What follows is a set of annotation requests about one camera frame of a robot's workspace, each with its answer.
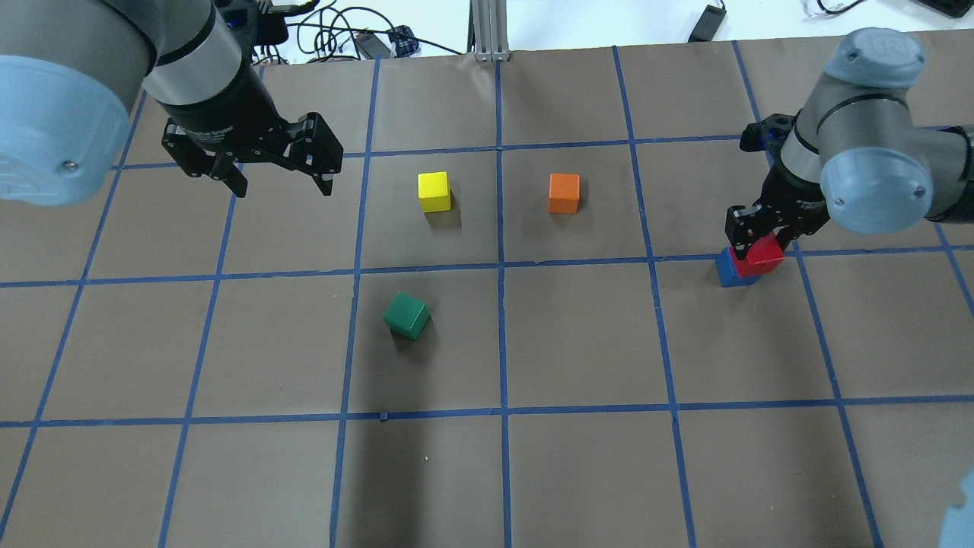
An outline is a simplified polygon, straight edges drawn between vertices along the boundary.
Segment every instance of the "power adapter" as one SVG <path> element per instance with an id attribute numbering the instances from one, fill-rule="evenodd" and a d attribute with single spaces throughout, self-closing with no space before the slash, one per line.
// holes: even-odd
<path id="1" fill-rule="evenodd" d="M 688 42 L 709 42 L 714 39 L 717 29 L 724 22 L 724 16 L 728 11 L 716 6 L 707 6 L 700 15 L 700 20 L 696 22 L 693 32 L 690 33 Z"/>
<path id="2" fill-rule="evenodd" d="M 391 59 L 393 56 L 393 52 L 389 49 L 389 46 L 373 32 L 358 32 L 353 37 L 353 41 L 356 43 L 358 52 L 366 59 L 375 59 L 377 57 Z"/>

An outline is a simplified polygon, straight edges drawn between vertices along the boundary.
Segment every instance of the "yellow cube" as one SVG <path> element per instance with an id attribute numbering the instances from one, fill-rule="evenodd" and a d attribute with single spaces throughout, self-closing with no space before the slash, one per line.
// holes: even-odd
<path id="1" fill-rule="evenodd" d="M 419 177 L 420 207 L 423 213 L 448 212 L 450 201 L 450 181 L 446 172 L 434 174 L 420 174 Z"/>

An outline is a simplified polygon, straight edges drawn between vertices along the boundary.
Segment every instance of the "wooden block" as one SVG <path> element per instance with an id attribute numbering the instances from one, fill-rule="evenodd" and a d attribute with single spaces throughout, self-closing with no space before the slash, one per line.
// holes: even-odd
<path id="1" fill-rule="evenodd" d="M 450 200 L 450 181 L 446 177 L 446 172 L 420 174 L 419 197 L 423 213 L 450 211 L 453 204 Z"/>
<path id="2" fill-rule="evenodd" d="M 382 319 L 394 333 L 416 340 L 430 320 L 430 311 L 420 299 L 397 293 Z"/>
<path id="3" fill-rule="evenodd" d="M 581 200 L 581 176 L 578 174 L 551 174 L 548 185 L 548 212 L 550 214 L 576 214 Z"/>

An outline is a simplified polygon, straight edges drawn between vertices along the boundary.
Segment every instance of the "grid square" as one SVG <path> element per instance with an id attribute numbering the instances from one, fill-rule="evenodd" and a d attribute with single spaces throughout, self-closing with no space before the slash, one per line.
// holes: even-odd
<path id="1" fill-rule="evenodd" d="M 805 264 L 843 395 L 974 393 L 974 318 L 945 255 Z"/>
<path id="2" fill-rule="evenodd" d="M 100 192 L 70 208 L 0 200 L 0 282 L 81 278 L 114 178 L 109 172 Z"/>
<path id="3" fill-rule="evenodd" d="M 453 207 L 424 215 L 417 174 L 446 172 Z M 362 234 L 363 267 L 497 262 L 497 155 L 373 158 Z"/>
<path id="4" fill-rule="evenodd" d="M 362 161 L 346 159 L 331 196 L 309 176 L 247 166 L 251 185 L 234 207 L 224 272 L 351 269 L 356 262 Z"/>
<path id="5" fill-rule="evenodd" d="M 510 404 L 666 402 L 646 264 L 510 268 Z"/>
<path id="6" fill-rule="evenodd" d="M 182 416 L 210 288 L 85 288 L 44 418 Z"/>
<path id="7" fill-rule="evenodd" d="M 974 462 L 974 405 L 846 408 L 886 546 L 935 546 Z"/>
<path id="8" fill-rule="evenodd" d="M 735 135 L 754 122 L 731 42 L 631 46 L 618 57 L 637 138 Z"/>
<path id="9" fill-rule="evenodd" d="M 684 402 L 831 398 L 798 264 L 722 288 L 713 261 L 660 262 L 659 296 Z"/>
<path id="10" fill-rule="evenodd" d="M 178 426 L 40 429 L 4 548 L 155 546 L 178 442 Z"/>
<path id="11" fill-rule="evenodd" d="M 768 174 L 764 154 L 735 140 L 637 146 L 653 253 L 715 254 L 728 246 L 727 209 L 751 204 Z"/>
<path id="12" fill-rule="evenodd" d="M 23 446 L 27 443 L 29 428 L 0 429 L 0 500 L 7 503 L 14 477 L 20 466 Z"/>
<path id="13" fill-rule="evenodd" d="M 33 420 L 77 291 L 0 291 L 0 420 Z"/>
<path id="14" fill-rule="evenodd" d="M 382 319 L 397 292 L 427 304 L 416 341 Z M 497 271 L 369 274 L 358 293 L 350 411 L 491 408 L 500 404 Z"/>
<path id="15" fill-rule="evenodd" d="M 501 420 L 356 420 L 338 546 L 504 545 Z"/>
<path id="16" fill-rule="evenodd" d="M 494 64 L 473 55 L 383 59 L 372 150 L 492 146 L 494 90 Z"/>
<path id="17" fill-rule="evenodd" d="M 270 65 L 264 68 L 264 86 L 288 122 L 317 112 L 346 154 L 364 152 L 374 68 L 368 61 Z"/>
<path id="18" fill-rule="evenodd" d="M 700 548 L 872 546 L 835 408 L 680 413 Z"/>
<path id="19" fill-rule="evenodd" d="M 501 63 L 504 144 L 628 137 L 612 50 L 515 55 Z"/>
<path id="20" fill-rule="evenodd" d="M 163 132 L 168 119 L 169 115 L 155 99 L 145 98 L 135 133 L 132 134 L 129 155 L 126 156 L 127 166 L 174 163 L 172 156 L 163 148 Z"/>
<path id="21" fill-rule="evenodd" d="M 510 418 L 515 546 L 686 546 L 670 414 Z"/>
<path id="22" fill-rule="evenodd" d="M 511 150 L 503 162 L 506 260 L 646 256 L 627 146 Z M 552 173 L 581 176 L 577 214 L 547 212 Z"/>
<path id="23" fill-rule="evenodd" d="M 177 168 L 123 171 L 91 277 L 212 274 L 230 196 Z"/>
<path id="24" fill-rule="evenodd" d="M 974 31 L 911 32 L 926 49 L 926 66 L 910 90 L 910 112 L 918 126 L 974 124 L 974 59 L 958 55 L 970 48 Z"/>
<path id="25" fill-rule="evenodd" d="M 840 40 L 841 36 L 816 36 L 740 42 L 761 118 L 795 114 L 804 107 Z"/>
<path id="26" fill-rule="evenodd" d="M 193 413 L 338 412 L 352 276 L 220 285 Z"/>
<path id="27" fill-rule="evenodd" d="M 327 542 L 337 422 L 195 425 L 168 548 Z"/>

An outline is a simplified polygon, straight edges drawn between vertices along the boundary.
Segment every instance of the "cable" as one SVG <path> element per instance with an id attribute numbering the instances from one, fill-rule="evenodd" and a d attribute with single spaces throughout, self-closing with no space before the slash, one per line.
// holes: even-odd
<path id="1" fill-rule="evenodd" d="M 299 22 L 295 22 L 295 23 L 289 24 L 288 26 L 298 26 L 298 25 L 318 27 L 316 24 L 313 24 L 313 23 L 299 23 Z M 390 31 L 390 30 L 370 30 L 368 28 L 342 28 L 342 27 L 333 27 L 333 28 L 340 28 L 342 30 L 342 32 L 346 32 L 346 31 L 352 31 L 352 32 L 374 32 L 376 34 L 386 34 L 386 35 L 395 36 L 395 37 L 403 37 L 403 36 L 405 36 L 401 32 L 394 32 L 394 31 Z M 422 38 L 409 38 L 409 39 L 410 40 L 416 40 L 417 42 L 421 42 L 423 44 L 429 44 L 429 45 L 431 45 L 431 46 L 433 46 L 435 48 L 439 48 L 440 50 L 443 50 L 445 52 L 450 52 L 451 54 L 455 54 L 455 55 L 458 55 L 458 56 L 463 55 L 462 52 L 458 52 L 457 50 L 454 50 L 452 48 L 447 48 L 446 46 L 443 46 L 441 44 L 437 44 L 435 42 L 431 42 L 429 40 L 424 40 Z"/>
<path id="2" fill-rule="evenodd" d="M 830 16 L 840 16 L 840 15 L 844 14 L 845 12 L 851 10 L 852 8 L 855 8 L 859 4 L 862 4 L 865 1 L 866 0 L 855 0 L 855 2 L 852 2 L 848 6 L 842 6 L 841 8 L 838 8 L 836 10 L 836 9 L 833 9 L 833 8 L 826 8 L 825 5 L 822 4 L 822 0 L 815 0 L 815 2 L 818 3 L 819 9 L 822 10 L 823 12 L 825 12 L 826 14 L 830 15 Z"/>
<path id="3" fill-rule="evenodd" d="M 301 19 L 299 22 L 292 22 L 287 24 L 288 27 L 292 27 L 292 26 L 298 27 L 297 35 L 296 35 L 298 50 L 300 50 L 301 53 L 303 54 L 314 56 L 314 58 L 309 60 L 308 62 L 326 62 L 331 59 L 361 59 L 361 52 L 358 50 L 358 47 L 355 46 L 355 44 L 353 44 L 353 47 L 355 48 L 354 57 L 347 56 L 347 55 L 340 55 L 340 54 L 344 52 L 345 45 L 348 44 L 349 41 L 354 41 L 356 33 L 362 33 L 362 32 L 385 34 L 387 36 L 390 36 L 393 39 L 405 38 L 407 40 L 414 40 L 422 44 L 429 44 L 430 46 L 433 46 L 435 48 L 438 48 L 446 52 L 450 52 L 451 54 L 462 55 L 461 52 L 458 52 L 451 48 L 447 48 L 446 46 L 442 46 L 440 44 L 431 42 L 429 40 L 424 40 L 422 38 L 408 36 L 402 32 L 396 31 L 393 22 L 389 18 L 387 18 L 383 14 L 371 8 L 366 8 L 362 6 L 352 6 L 349 8 L 343 8 L 339 10 L 334 7 L 337 1 L 338 0 L 332 0 L 331 2 L 328 3 L 327 6 L 323 6 L 315 9 L 314 11 L 304 16 L 304 18 Z M 345 17 L 345 14 L 349 12 L 356 12 L 356 11 L 367 12 L 369 14 L 379 17 L 380 19 L 382 19 L 382 21 L 385 24 L 389 26 L 389 30 L 353 28 L 349 24 L 349 20 L 348 18 Z M 324 15 L 326 13 L 334 13 L 334 17 L 331 20 L 331 24 L 324 24 Z M 318 23 L 311 22 L 315 17 L 318 18 Z M 344 26 L 338 26 L 339 20 L 344 24 Z M 304 48 L 301 41 L 301 30 L 303 27 L 308 27 L 308 26 L 318 30 L 318 32 L 315 33 L 314 40 L 312 42 L 312 49 L 310 51 Z M 346 32 L 349 35 L 344 40 L 342 40 L 342 34 Z M 275 57 L 270 54 L 269 50 L 264 50 L 263 48 L 261 50 L 260 56 L 264 56 L 265 58 L 270 58 L 270 59 L 273 59 Z M 280 58 L 280 52 L 278 53 L 278 59 L 279 62 L 286 62 L 284 59 Z"/>

